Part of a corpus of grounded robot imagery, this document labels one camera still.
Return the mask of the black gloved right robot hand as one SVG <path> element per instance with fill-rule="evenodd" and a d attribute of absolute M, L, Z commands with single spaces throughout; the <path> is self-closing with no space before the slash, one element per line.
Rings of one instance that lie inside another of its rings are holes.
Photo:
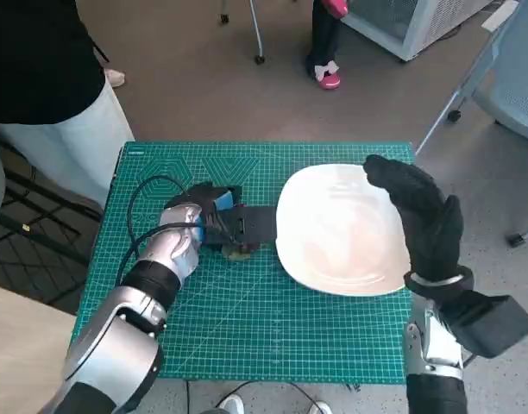
<path fill-rule="evenodd" d="M 412 273 L 428 283 L 472 278 L 459 264 L 463 216 L 459 197 L 444 196 L 435 180 L 413 164 L 369 155 L 368 182 L 387 191 L 401 217 Z"/>

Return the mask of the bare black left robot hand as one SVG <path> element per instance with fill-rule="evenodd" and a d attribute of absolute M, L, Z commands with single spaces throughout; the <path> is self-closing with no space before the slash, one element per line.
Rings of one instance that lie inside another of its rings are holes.
<path fill-rule="evenodd" d="M 214 186 L 211 181 L 202 182 L 174 196 L 165 204 L 166 208 L 192 203 L 200 206 L 204 213 L 230 210 L 239 204 L 242 188 L 239 185 Z"/>

